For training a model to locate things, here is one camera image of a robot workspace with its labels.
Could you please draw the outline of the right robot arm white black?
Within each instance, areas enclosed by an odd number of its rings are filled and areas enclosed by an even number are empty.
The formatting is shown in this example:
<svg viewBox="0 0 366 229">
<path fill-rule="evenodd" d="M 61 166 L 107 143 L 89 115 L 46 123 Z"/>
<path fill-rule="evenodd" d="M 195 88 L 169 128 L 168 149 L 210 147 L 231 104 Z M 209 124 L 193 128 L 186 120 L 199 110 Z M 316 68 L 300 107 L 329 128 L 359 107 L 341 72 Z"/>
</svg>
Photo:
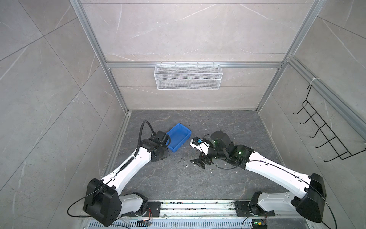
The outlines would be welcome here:
<svg viewBox="0 0 366 229">
<path fill-rule="evenodd" d="M 296 212 L 309 221 L 322 222 L 327 193 L 320 175 L 307 175 L 281 166 L 245 145 L 234 144 L 221 130 L 212 133 L 210 139 L 194 137 L 190 146 L 200 151 L 200 156 L 191 163 L 203 169 L 212 165 L 213 159 L 217 158 L 233 168 L 244 166 L 246 170 L 264 176 L 287 190 L 283 193 L 256 192 L 248 205 L 254 215 L 272 211 Z"/>
</svg>

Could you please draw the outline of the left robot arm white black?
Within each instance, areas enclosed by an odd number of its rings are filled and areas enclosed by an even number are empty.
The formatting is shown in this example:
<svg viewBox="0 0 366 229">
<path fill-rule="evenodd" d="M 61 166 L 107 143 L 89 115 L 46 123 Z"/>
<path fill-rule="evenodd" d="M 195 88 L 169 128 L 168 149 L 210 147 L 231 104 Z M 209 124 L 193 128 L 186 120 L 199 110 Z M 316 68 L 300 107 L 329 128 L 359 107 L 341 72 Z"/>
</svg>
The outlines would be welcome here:
<svg viewBox="0 0 366 229">
<path fill-rule="evenodd" d="M 84 212 L 106 227 L 127 213 L 145 215 L 147 197 L 137 192 L 124 196 L 121 193 L 143 166 L 166 158 L 170 142 L 169 135 L 158 131 L 150 138 L 141 140 L 135 151 L 113 172 L 100 180 L 92 179 L 86 190 Z"/>
</svg>

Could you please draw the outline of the blue plastic bin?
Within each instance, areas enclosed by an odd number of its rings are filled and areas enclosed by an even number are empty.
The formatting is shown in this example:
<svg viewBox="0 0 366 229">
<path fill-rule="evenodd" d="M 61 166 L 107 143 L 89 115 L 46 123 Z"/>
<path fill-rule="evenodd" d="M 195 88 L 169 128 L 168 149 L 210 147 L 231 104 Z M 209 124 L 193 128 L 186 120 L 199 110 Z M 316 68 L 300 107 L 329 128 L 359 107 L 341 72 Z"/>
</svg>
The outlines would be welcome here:
<svg viewBox="0 0 366 229">
<path fill-rule="evenodd" d="M 190 138 L 192 131 L 178 123 L 167 134 L 170 137 L 168 148 L 175 153 Z"/>
</svg>

